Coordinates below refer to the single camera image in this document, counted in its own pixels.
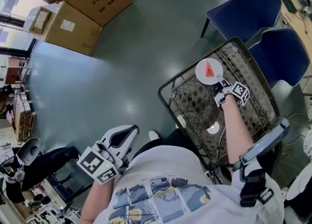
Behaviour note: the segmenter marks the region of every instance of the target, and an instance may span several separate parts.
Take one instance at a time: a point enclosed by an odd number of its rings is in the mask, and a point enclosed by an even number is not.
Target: white plate
[[[289,188],[286,200],[288,201],[292,200],[298,194],[302,193],[305,190],[311,177],[312,177],[312,163],[309,163],[292,183],[291,187]]]
[[[210,128],[207,128],[207,131],[209,134],[214,135],[214,134],[218,133],[219,129],[220,129],[219,123],[215,122],[214,125],[212,125]]]
[[[214,72],[213,78],[206,77],[206,63],[207,62],[209,62],[211,68],[213,69],[213,72]],[[196,69],[195,69],[195,74],[196,74],[197,79],[203,84],[213,85],[218,82],[216,78],[217,75],[223,76],[223,67],[216,59],[205,58],[197,64]]]

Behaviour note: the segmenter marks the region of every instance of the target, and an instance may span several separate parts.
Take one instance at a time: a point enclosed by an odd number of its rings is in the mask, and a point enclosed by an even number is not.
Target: red triangle
[[[206,62],[206,77],[207,78],[215,77],[213,68],[211,67],[211,65],[210,65],[210,63],[208,61]]]

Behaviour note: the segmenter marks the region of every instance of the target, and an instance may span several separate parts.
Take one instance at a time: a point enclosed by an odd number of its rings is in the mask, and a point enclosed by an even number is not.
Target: person's hand
[[[221,108],[223,111],[225,111],[225,110],[232,108],[232,107],[237,108],[236,99],[232,94],[227,94],[225,97],[225,102],[223,104],[221,104]]]

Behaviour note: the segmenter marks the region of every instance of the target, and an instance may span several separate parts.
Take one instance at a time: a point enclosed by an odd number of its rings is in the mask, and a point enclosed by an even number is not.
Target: wire basket
[[[302,92],[304,95],[308,118],[312,119],[312,76],[303,77],[301,83],[303,84]]]
[[[215,85],[204,85],[195,75],[196,65],[204,58],[218,60],[227,81],[232,84],[239,81],[249,88],[249,101],[240,111],[255,142],[274,126],[278,109],[262,72],[238,38],[211,51],[165,82],[158,90],[160,100],[181,129],[176,116],[183,116],[187,122],[184,134],[190,136],[202,148],[205,156],[214,162],[225,123],[214,101]],[[207,129],[215,122],[219,123],[220,130],[216,134],[209,134]],[[223,136],[220,146],[221,163],[227,160],[225,139]]]

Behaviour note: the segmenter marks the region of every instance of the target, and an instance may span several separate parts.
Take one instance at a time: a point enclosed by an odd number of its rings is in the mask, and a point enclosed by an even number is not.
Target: gray floor
[[[290,130],[283,140],[282,155],[274,172],[274,179],[279,186],[289,186],[301,170],[310,162],[303,152],[303,140],[309,127],[307,110],[300,86],[292,88],[284,81],[279,81],[272,89],[277,102],[280,117],[289,117]]]
[[[133,155],[150,129],[163,136],[173,130],[157,89],[224,42],[212,25],[199,36],[206,11],[227,0],[134,1],[105,26],[92,58],[42,42],[35,47],[29,85],[44,151],[64,145],[83,151],[107,129],[136,124]],[[281,115],[305,112],[299,87],[281,83],[273,92]]]

